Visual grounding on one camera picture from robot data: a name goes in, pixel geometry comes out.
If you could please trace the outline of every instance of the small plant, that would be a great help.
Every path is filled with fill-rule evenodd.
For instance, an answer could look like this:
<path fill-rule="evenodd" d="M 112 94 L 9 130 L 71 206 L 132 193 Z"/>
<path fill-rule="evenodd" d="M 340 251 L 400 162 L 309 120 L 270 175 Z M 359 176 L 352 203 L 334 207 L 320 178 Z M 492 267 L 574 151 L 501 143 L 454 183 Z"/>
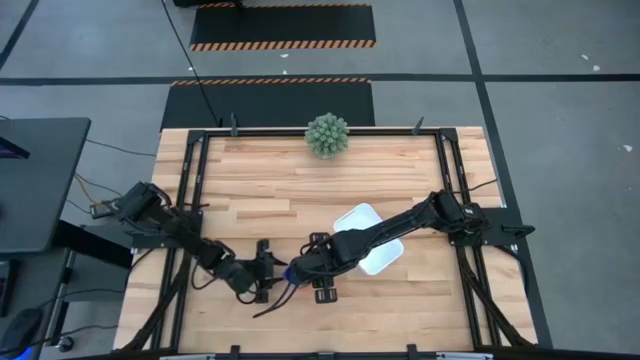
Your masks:
<path fill-rule="evenodd" d="M 333 159 L 336 154 L 347 149 L 348 133 L 346 121 L 327 113 L 309 123 L 309 129 L 304 133 L 304 140 L 319 158 Z"/>

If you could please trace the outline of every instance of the white bowl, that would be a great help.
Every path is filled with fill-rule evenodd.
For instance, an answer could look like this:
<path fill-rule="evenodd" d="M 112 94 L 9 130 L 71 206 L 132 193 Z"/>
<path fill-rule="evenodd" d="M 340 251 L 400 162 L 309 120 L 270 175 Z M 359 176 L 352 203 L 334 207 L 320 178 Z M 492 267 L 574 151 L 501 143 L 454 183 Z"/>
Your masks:
<path fill-rule="evenodd" d="M 351 229 L 362 230 L 381 221 L 382 219 L 371 205 L 363 203 L 336 220 L 333 223 L 333 230 L 336 232 Z M 404 246 L 400 239 L 394 239 L 371 250 L 366 258 L 360 260 L 358 266 L 365 274 L 376 275 L 399 258 L 403 252 Z"/>

